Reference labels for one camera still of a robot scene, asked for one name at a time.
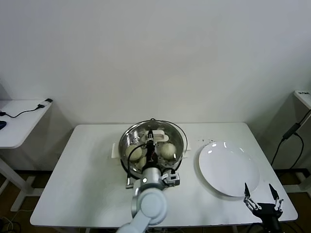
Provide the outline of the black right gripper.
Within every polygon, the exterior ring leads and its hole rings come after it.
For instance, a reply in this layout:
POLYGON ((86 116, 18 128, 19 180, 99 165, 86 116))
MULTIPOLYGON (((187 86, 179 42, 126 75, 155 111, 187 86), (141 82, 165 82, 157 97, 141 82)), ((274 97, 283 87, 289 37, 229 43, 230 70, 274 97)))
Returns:
POLYGON ((256 203, 251 199, 250 191, 247 183, 244 183, 244 199, 246 207, 252 211, 253 215, 260 218, 262 227, 265 233, 282 233, 282 228, 279 218, 283 214, 282 204, 284 199, 281 199, 278 192, 269 184, 269 188, 275 204, 271 203, 256 203))

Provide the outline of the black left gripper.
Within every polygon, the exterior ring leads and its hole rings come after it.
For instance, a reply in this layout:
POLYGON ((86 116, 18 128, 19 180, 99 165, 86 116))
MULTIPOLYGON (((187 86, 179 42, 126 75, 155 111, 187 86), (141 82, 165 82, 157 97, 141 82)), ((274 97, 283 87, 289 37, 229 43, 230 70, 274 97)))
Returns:
POLYGON ((156 167, 158 168, 158 155, 155 151, 155 145, 154 145, 155 137, 153 130, 148 131, 147 135, 147 152, 146 152, 146 164, 145 164, 145 169, 150 168, 150 167, 156 167))

